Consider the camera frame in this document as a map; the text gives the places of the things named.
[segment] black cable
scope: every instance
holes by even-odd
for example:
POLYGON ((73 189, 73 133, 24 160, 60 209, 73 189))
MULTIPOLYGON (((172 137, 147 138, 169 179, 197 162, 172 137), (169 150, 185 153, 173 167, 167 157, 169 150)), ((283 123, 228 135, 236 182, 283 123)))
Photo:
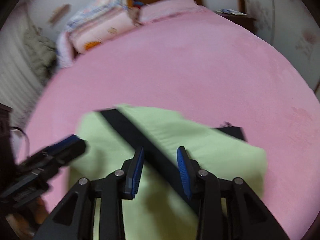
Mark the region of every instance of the black cable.
POLYGON ((26 141, 26 153, 25 153, 25 156, 26 158, 29 158, 29 153, 30 153, 30 140, 29 140, 29 137, 28 135, 26 135, 26 133, 19 127, 10 127, 10 129, 15 129, 15 130, 18 130, 20 131, 23 135, 24 135, 24 138, 25 138, 25 141, 26 141))

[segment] curtain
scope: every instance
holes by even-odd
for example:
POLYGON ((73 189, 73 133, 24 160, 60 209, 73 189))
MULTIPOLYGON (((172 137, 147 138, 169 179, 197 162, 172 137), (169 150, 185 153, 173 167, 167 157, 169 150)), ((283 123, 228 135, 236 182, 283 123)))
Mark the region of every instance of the curtain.
POLYGON ((11 125, 21 128, 43 90, 23 44, 24 33, 31 28, 27 6, 21 5, 12 11, 0 31, 0 102, 13 109, 11 125))

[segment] metal screw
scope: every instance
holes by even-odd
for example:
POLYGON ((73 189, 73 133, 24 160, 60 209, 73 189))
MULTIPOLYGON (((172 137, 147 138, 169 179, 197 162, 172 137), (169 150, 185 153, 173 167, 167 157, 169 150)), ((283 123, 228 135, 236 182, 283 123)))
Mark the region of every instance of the metal screw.
POLYGON ((117 177, 122 176, 123 174, 124 174, 124 171, 123 171, 123 170, 116 170, 116 171, 115 171, 115 175, 116 175, 117 177))
POLYGON ((199 170, 199 175, 202 177, 202 176, 207 176, 208 175, 208 172, 206 170, 199 170))
POLYGON ((235 183, 238 184, 238 185, 242 185, 243 184, 243 179, 235 178, 235 183))
POLYGON ((87 184, 87 182, 88 182, 88 179, 87 179, 87 178, 81 178, 81 179, 79 179, 79 184, 80 184, 80 185, 87 184))

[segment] pink mattress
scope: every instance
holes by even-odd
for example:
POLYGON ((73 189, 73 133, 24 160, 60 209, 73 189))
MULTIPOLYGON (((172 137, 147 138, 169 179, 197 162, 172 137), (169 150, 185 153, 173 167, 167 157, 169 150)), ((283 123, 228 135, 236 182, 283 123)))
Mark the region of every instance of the pink mattress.
MULTIPOLYGON (((31 151, 74 133, 83 114, 121 103, 243 127, 267 152, 263 201, 289 237, 299 240, 318 214, 319 102, 279 52, 242 27, 209 11, 190 13, 81 55, 43 93, 26 130, 31 151)), ((50 210, 67 180, 64 170, 52 181, 50 210)))

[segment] nightstand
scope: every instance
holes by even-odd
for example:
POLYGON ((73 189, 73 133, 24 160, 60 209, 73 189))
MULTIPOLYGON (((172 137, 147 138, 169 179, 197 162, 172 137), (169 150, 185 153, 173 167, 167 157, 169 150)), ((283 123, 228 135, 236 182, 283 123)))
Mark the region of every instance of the nightstand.
POLYGON ((225 14, 225 13, 216 13, 240 26, 247 29, 248 31, 255 34, 254 21, 255 18, 252 18, 248 15, 234 15, 234 14, 225 14))

